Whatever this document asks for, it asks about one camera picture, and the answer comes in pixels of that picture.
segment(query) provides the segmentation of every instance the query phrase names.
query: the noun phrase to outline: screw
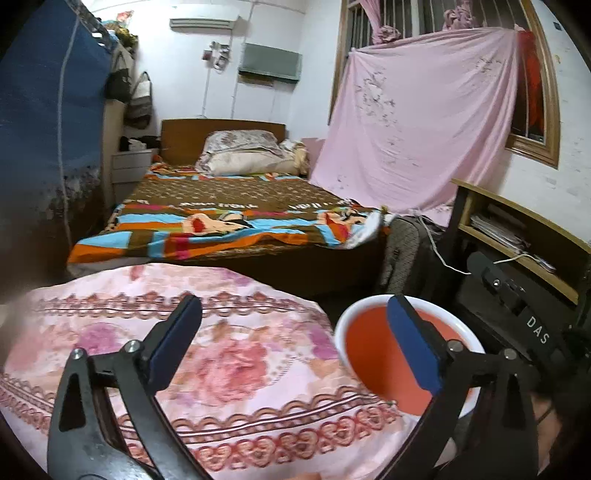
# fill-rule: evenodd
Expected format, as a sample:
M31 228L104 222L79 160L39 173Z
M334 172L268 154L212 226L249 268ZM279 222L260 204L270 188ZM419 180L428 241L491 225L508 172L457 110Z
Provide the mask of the screw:
M142 342L139 340L130 340L124 346L124 349L127 353L134 353L139 350L139 347L142 346Z
M515 350L513 350L512 348L505 348L503 350L503 356L507 360L516 360L517 359L517 352Z
M461 343L460 340L449 340L447 343L447 348L449 348L452 352L459 353L464 350L464 344Z
M74 360L79 360L80 358L82 358L84 356L85 353L86 352L84 351L83 348L74 348L72 350L71 355Z

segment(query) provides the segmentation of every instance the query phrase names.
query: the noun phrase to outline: power cord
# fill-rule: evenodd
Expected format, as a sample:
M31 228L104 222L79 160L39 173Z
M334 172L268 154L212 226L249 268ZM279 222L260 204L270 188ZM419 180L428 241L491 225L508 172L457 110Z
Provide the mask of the power cord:
M470 272L463 272L462 270L458 270L457 268L451 267L445 263L445 260L443 259L443 257L439 253L439 250L437 250L437 247L435 245L435 240L433 239L433 236L431 235L431 231L429 230L429 228L427 228L427 225L425 225L425 222L423 221L423 216L421 214L417 214L417 216L418 216L418 221L421 222L421 225L427 231L427 235L429 237L429 240L431 241L431 246L433 247L433 251L437 255L437 258L441 261L441 263L445 267L453 270L454 272L461 273L462 275L472 275ZM532 257L530 254L520 254L520 255L517 255L516 257L508 258L507 260L499 260L498 262L494 262L494 264L498 265L501 263L513 262L513 261L519 260L520 258L523 258L523 257L529 257L532 260L534 260L536 263L538 263L538 259L536 259L535 257Z

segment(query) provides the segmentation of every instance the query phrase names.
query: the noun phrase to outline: white bowl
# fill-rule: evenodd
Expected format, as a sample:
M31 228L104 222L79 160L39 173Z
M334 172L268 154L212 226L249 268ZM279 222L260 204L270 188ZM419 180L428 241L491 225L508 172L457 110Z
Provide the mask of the white bowl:
M373 297L368 297L366 299L359 300L358 302L352 304L341 315L339 323L337 323L335 329L335 346L339 352L341 361L352 372L354 372L354 370L351 367L351 363L349 362L346 347L346 338L349 326L362 312L376 307L385 307L386 305L388 305L388 301L392 297L393 295L375 295ZM414 297L406 297L406 299L409 301L410 305L413 306L413 308L417 310L422 310L425 313L433 315L434 317L438 318L443 323L445 323L448 327L453 329L458 334L460 340L462 340L462 342L468 348L468 350L476 353L484 353L482 344L478 341L476 335L474 335L474 333L456 316L452 315L447 310L444 310L441 307L438 307L437 305L434 305L433 303L430 303L426 300L416 299ZM460 418L474 410L474 407L476 406L476 400L478 400L479 393L480 388L472 388L470 390L470 393L468 394L466 402L464 403L464 406L462 408L462 412L460 413Z

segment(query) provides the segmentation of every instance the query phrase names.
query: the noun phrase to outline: floral pillowcase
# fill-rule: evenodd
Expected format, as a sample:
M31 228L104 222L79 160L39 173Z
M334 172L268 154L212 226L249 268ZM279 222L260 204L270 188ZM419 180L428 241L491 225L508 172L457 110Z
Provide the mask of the floral pillowcase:
M217 153L242 150L267 150L279 157L283 152L275 135L264 130L222 130L214 132L205 141L203 154L196 163L198 170L207 171L207 162Z

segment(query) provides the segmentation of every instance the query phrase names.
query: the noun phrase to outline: window frame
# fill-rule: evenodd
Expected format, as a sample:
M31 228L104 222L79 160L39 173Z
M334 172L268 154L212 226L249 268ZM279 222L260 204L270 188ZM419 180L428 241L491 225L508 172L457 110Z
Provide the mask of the window frame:
M560 105L558 101L558 84L556 71L550 53L550 48L544 34L540 19L534 9L531 0L520 0L530 30L537 40L538 58L541 64L542 88L544 94L544 137L541 143L530 138L509 133L505 148L514 153L546 165L558 168L560 155ZM340 12L339 38L336 52L335 76L333 80L332 99L330 103L329 123L335 108L340 84L345 74L345 62L347 57L346 46L348 39L349 10L357 5L358 1L342 0Z
M551 167L558 168L560 155L560 104L556 71L550 54L550 47L544 29L531 0L521 0L529 28L536 38L538 58L542 67L542 89L544 92L544 137L545 143L530 138L509 134L505 148L524 157L532 158Z

